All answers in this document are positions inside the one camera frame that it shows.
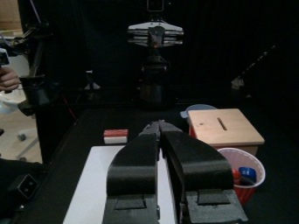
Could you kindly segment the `person's hand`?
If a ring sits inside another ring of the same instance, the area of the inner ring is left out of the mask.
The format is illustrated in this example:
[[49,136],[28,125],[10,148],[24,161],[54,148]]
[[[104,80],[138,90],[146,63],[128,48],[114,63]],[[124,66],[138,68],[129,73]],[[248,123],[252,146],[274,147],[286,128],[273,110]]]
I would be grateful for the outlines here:
[[12,91],[18,88],[20,80],[10,67],[0,68],[0,91]]

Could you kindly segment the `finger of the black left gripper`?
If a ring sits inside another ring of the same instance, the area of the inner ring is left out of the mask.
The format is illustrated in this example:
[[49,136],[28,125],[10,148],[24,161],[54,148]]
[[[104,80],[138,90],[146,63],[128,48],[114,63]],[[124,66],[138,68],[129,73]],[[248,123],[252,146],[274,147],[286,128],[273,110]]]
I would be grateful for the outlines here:
[[154,27],[154,36],[156,36],[154,48],[160,48],[162,47],[164,43],[164,28],[161,26]]
[[154,48],[154,28],[148,28],[148,46]]

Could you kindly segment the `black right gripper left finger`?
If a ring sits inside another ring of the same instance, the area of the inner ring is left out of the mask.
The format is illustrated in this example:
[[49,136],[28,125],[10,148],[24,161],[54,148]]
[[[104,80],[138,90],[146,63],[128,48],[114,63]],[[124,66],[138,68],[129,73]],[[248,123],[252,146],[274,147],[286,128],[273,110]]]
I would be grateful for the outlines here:
[[158,124],[152,122],[109,164],[101,224],[157,224],[157,160]]

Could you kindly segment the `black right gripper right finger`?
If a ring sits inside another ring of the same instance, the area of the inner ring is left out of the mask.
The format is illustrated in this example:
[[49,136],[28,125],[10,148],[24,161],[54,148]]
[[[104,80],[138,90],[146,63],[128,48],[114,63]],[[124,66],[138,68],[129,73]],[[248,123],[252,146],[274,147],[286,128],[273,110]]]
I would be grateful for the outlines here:
[[233,190],[224,156],[168,122],[158,122],[160,146],[172,185],[177,224],[238,224],[248,217]]

